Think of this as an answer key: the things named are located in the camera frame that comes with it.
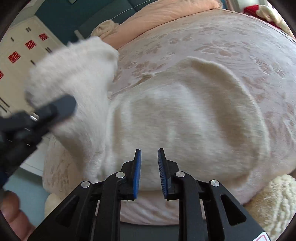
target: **yellow textured fabric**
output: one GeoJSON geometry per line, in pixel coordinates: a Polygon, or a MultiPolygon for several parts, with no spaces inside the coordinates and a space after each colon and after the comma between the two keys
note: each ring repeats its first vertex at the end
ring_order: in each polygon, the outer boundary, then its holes
{"type": "Polygon", "coordinates": [[[244,207],[275,241],[296,212],[296,180],[276,177],[244,207]]]}

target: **triangular cutout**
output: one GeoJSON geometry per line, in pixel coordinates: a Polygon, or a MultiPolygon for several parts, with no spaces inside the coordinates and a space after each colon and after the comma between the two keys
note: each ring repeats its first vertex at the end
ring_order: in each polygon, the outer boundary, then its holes
{"type": "Polygon", "coordinates": [[[247,220],[246,216],[238,209],[238,207],[230,200],[227,195],[222,195],[221,200],[227,215],[228,222],[231,226],[235,226],[247,220]]]}
{"type": "Polygon", "coordinates": [[[61,212],[57,215],[55,221],[62,226],[69,227],[76,210],[77,204],[79,202],[79,197],[75,196],[61,212]]]}

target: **red cloth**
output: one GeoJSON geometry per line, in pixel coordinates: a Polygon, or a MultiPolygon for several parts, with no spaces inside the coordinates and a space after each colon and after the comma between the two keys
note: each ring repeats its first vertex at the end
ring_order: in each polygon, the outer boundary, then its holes
{"type": "Polygon", "coordinates": [[[245,7],[245,8],[244,8],[244,13],[249,14],[249,15],[251,15],[251,16],[253,16],[253,17],[259,18],[259,19],[261,19],[262,21],[267,22],[267,23],[271,24],[272,26],[275,26],[276,28],[279,28],[278,26],[276,26],[276,24],[275,24],[274,22],[269,22],[269,21],[267,21],[266,19],[259,17],[259,16],[256,14],[256,11],[257,11],[258,9],[259,9],[259,5],[248,6],[248,7],[245,7]]]}

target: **blue floor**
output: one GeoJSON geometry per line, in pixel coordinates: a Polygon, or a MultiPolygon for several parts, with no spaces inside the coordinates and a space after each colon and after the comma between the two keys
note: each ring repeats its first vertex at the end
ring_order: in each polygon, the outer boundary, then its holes
{"type": "Polygon", "coordinates": [[[44,220],[44,204],[49,193],[42,187],[42,177],[19,168],[4,188],[19,196],[21,209],[34,226],[44,220]]]}

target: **human hand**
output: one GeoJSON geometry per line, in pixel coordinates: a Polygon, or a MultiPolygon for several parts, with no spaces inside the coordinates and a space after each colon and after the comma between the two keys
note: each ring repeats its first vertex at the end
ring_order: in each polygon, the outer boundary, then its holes
{"type": "Polygon", "coordinates": [[[0,210],[15,234],[21,241],[27,241],[35,227],[20,210],[20,200],[14,192],[6,191],[0,210]]]}

